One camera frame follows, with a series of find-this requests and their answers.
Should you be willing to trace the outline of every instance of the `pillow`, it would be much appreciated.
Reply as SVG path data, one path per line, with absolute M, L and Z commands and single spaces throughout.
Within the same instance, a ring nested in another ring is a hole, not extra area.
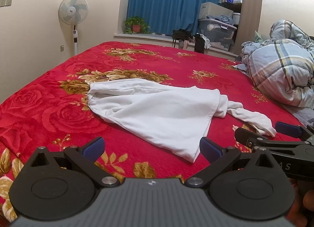
M 263 40 L 263 38 L 261 37 L 261 35 L 258 32 L 254 31 L 254 39 L 253 39 L 253 41 L 255 43 L 262 43 L 264 40 Z

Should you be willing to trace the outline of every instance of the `green leaves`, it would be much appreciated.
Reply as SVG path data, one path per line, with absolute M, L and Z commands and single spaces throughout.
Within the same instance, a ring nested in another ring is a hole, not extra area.
M 130 17 L 128 18 L 125 22 L 125 32 L 124 33 L 133 33 L 132 32 L 132 26 L 133 25 L 140 25 L 141 26 L 141 31 L 140 33 L 151 33 L 148 31 L 148 29 L 150 29 L 150 27 L 148 26 L 148 24 L 144 21 L 144 18 L 140 18 L 139 16 L 134 16 L 134 17 Z

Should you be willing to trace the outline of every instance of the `red flower pot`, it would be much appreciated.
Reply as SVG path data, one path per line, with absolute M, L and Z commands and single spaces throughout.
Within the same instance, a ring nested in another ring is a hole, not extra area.
M 141 31 L 141 26 L 140 25 L 133 25 L 132 26 L 132 31 L 134 33 L 139 33 Z

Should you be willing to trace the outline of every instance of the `red bedspread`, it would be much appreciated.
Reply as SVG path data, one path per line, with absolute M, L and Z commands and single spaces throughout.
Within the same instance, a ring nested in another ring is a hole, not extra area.
M 229 100 L 241 102 L 245 109 L 267 115 L 273 124 L 277 121 L 299 124 L 256 90 L 249 78 L 232 67 L 234 64 L 227 59 L 169 47 L 106 42 L 26 85 L 0 105 L 0 196 L 5 217 L 10 220 L 15 217 L 7 195 L 12 180 L 22 162 L 41 145 L 50 151 L 61 151 L 102 136 L 106 151 L 97 164 L 120 180 L 134 176 L 186 179 L 208 165 L 202 155 L 192 164 L 115 124 L 105 123 L 87 106 L 90 82 L 143 78 L 170 86 L 219 89 Z M 214 117 L 208 137 L 221 146 L 240 147 L 235 142 L 234 129 L 243 125 L 249 128 L 230 115 L 224 119 Z M 277 135 L 275 139 L 290 138 Z

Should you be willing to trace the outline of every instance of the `hand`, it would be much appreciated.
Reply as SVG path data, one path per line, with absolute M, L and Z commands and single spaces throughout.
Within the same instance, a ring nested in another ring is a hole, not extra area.
M 290 212 L 287 216 L 287 219 L 294 224 L 296 227 L 306 227 L 307 225 L 307 218 L 301 213 L 301 203 L 303 203 L 304 207 L 310 211 L 314 211 L 314 190 L 308 191 L 303 201 L 301 201 L 301 197 L 299 195 L 299 189 L 296 180 L 290 180 L 295 192 L 296 192 L 296 199 L 290 209 Z

